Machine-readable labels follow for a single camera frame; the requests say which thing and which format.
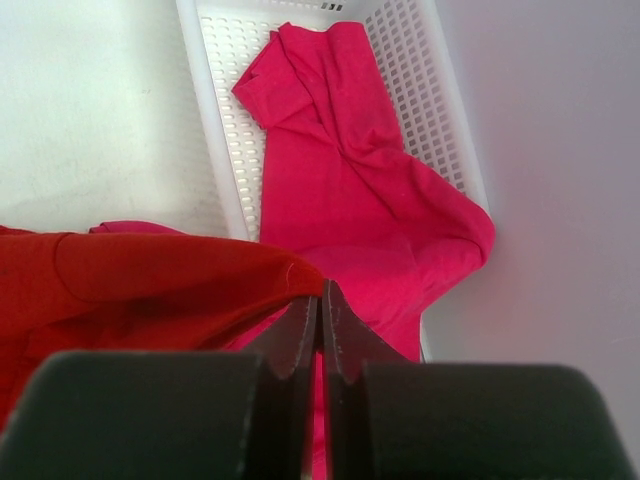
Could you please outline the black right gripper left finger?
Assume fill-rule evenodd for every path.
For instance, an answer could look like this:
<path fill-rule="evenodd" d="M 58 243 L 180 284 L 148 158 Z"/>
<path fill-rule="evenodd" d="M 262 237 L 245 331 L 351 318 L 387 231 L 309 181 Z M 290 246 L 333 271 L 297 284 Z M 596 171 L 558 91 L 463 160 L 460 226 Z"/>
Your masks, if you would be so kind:
<path fill-rule="evenodd" d="M 239 352 L 63 352 L 1 439 L 5 479 L 307 479 L 318 301 Z"/>

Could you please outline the red t shirt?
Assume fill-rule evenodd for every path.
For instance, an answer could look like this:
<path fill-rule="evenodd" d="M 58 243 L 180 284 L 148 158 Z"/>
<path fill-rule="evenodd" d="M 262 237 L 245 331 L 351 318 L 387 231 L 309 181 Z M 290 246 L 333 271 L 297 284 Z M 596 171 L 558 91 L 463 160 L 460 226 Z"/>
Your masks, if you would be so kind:
<path fill-rule="evenodd" d="M 306 260 L 254 242 L 3 228 L 1 415 L 55 353 L 226 349 L 323 284 Z"/>

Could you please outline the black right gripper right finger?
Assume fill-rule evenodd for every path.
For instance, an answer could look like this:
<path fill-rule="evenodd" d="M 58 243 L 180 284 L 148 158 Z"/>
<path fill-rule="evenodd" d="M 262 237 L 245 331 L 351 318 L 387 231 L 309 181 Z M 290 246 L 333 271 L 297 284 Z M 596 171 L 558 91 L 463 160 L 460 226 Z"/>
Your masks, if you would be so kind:
<path fill-rule="evenodd" d="M 631 479 L 605 401 L 561 365 L 414 363 L 322 297 L 331 479 Z"/>

